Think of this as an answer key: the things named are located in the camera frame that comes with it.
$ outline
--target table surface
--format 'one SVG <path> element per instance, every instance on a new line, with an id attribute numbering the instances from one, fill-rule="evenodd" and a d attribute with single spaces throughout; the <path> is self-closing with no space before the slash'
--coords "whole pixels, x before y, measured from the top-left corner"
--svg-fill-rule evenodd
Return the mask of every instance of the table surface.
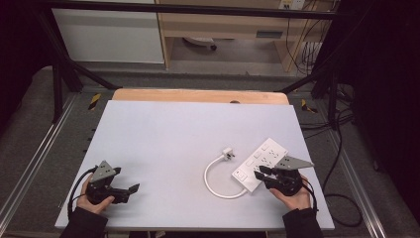
<path id="1" fill-rule="evenodd" d="M 219 193 L 238 193 L 242 187 L 232 171 L 267 138 L 290 156 L 310 161 L 289 105 L 112 100 L 75 180 L 105 160 L 122 168 L 113 187 L 140 184 L 128 203 L 104 212 L 110 230 L 278 230 L 287 208 L 263 184 L 223 199 L 211 194 L 203 179 L 207 165 L 231 147 L 235 160 L 214 165 L 208 180 Z M 300 172 L 315 188 L 321 228 L 334 229 L 314 169 Z M 65 206 L 55 226 L 67 222 Z"/>

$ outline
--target white power strip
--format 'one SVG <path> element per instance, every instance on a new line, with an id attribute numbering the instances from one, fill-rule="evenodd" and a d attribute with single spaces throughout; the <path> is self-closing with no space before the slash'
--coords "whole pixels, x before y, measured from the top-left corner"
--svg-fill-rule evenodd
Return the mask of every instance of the white power strip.
<path id="1" fill-rule="evenodd" d="M 272 138 L 268 138 L 232 173 L 232 176 L 249 192 L 253 192 L 262 182 L 256 178 L 254 171 L 259 172 L 260 166 L 273 168 L 287 153 L 286 149 Z"/>

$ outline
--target floor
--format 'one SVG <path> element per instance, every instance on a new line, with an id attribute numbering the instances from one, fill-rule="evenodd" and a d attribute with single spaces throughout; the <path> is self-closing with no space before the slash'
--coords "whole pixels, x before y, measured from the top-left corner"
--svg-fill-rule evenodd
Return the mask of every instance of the floor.
<path id="1" fill-rule="evenodd" d="M 166 87 L 235 90 L 279 90 L 298 80 L 307 72 L 301 63 L 299 70 L 284 72 L 275 47 L 270 42 L 219 40 L 217 51 L 193 46 L 182 39 L 175 41 L 170 68 L 161 65 L 107 65 L 92 64 L 91 68 L 107 80 L 127 87 Z M 78 170 L 85 150 L 89 146 L 106 100 L 112 91 L 104 90 L 97 83 L 83 78 L 86 87 L 82 93 L 70 93 L 74 106 L 68 112 L 60 133 L 53 138 L 52 145 L 43 154 L 43 162 L 38 166 L 30 186 L 17 199 L 19 207 L 12 210 L 14 216 L 7 220 L 4 237 L 57 237 L 59 230 L 53 227 L 59 206 L 67 195 L 74 175 Z M 323 107 L 325 100 L 312 100 L 308 83 L 288 95 L 295 106 L 299 122 L 302 124 L 325 122 Z M 51 72 L 42 70 L 34 77 L 21 108 L 15 113 L 0 137 L 0 204 L 10 202 L 10 194 L 19 182 L 21 175 L 32 162 L 34 154 L 43 142 L 47 131 L 52 127 L 53 94 Z M 92 96 L 101 92 L 101 99 L 95 110 L 87 110 Z M 302 110 L 302 99 L 309 109 Z M 338 109 L 348 107 L 348 102 L 340 102 Z M 324 180 L 334 162 L 337 148 L 334 143 L 335 132 L 304 131 L 307 146 L 319 180 Z M 420 228 L 411 213 L 401 201 L 397 191 L 385 173 L 374 170 L 369 151 L 357 124 L 347 123 L 342 127 L 345 156 L 350 158 L 357 175 L 366 189 L 379 225 L 385 236 L 372 234 L 368 222 L 352 228 L 336 224 L 333 231 L 325 231 L 326 237 L 420 237 Z M 329 180 L 326 192 L 355 197 L 346 174 L 346 164 L 339 162 Z M 358 220 L 355 207 L 340 198 L 329 199 L 333 216 L 345 222 Z M 124 232 L 110 234 L 110 237 L 127 237 Z M 284 233 L 270 232 L 269 237 L 284 237 Z"/>

